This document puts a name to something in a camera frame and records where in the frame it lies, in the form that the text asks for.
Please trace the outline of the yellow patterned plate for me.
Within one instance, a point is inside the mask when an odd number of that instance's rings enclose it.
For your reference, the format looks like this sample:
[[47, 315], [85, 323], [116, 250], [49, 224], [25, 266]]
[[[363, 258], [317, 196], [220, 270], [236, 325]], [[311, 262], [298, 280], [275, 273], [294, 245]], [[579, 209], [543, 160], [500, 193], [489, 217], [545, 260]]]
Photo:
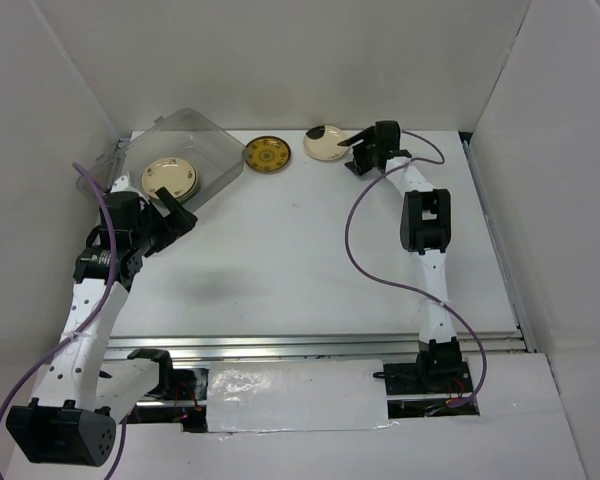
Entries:
[[291, 162], [289, 144], [276, 136], [259, 136], [245, 147], [244, 161], [252, 170], [262, 174], [273, 174], [285, 169]]

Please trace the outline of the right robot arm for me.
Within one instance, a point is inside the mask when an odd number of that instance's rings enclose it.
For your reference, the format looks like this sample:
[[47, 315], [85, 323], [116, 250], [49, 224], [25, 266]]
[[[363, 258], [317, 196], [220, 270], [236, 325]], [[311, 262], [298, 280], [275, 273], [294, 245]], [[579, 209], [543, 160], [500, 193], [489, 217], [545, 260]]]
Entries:
[[338, 145], [352, 149], [353, 159], [345, 166], [355, 175], [376, 170], [402, 195], [399, 238], [416, 276], [416, 284], [407, 289], [424, 297], [415, 378], [422, 389], [435, 392], [452, 382], [462, 366], [458, 334], [447, 305], [451, 195], [418, 170], [415, 163], [425, 159], [401, 147], [403, 133], [396, 121], [378, 121]]

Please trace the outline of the cream plate with black patch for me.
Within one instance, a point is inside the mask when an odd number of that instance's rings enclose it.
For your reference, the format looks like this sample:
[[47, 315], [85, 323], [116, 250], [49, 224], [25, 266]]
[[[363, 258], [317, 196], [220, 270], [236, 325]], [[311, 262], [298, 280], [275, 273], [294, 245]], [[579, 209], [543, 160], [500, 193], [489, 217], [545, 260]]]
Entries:
[[349, 152], [349, 147], [340, 145], [348, 138], [348, 134], [336, 126], [319, 125], [305, 132], [303, 148], [305, 153], [314, 160], [337, 161]]

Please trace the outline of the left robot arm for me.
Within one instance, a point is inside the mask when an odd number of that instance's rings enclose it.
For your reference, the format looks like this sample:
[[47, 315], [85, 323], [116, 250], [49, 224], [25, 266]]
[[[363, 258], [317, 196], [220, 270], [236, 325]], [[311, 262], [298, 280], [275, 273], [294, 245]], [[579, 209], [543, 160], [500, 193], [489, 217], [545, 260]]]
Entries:
[[9, 409], [6, 428], [35, 464], [100, 467], [116, 430], [146, 395], [169, 397], [177, 374], [168, 351], [136, 348], [106, 364], [113, 326], [144, 259], [191, 231], [197, 218], [164, 187], [157, 205], [131, 189], [101, 196], [100, 223], [74, 269], [71, 309], [59, 352], [25, 406]]

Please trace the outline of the cream plate with brown motifs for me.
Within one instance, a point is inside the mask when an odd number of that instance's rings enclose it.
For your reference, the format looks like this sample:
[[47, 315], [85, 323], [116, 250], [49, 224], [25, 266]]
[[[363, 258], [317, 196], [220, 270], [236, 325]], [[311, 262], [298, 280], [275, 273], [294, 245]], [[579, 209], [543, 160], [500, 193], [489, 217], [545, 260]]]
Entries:
[[176, 199], [196, 185], [199, 185], [196, 168], [179, 157], [158, 159], [151, 163], [141, 176], [143, 191], [155, 200], [158, 200], [156, 190], [160, 187], [166, 187]]

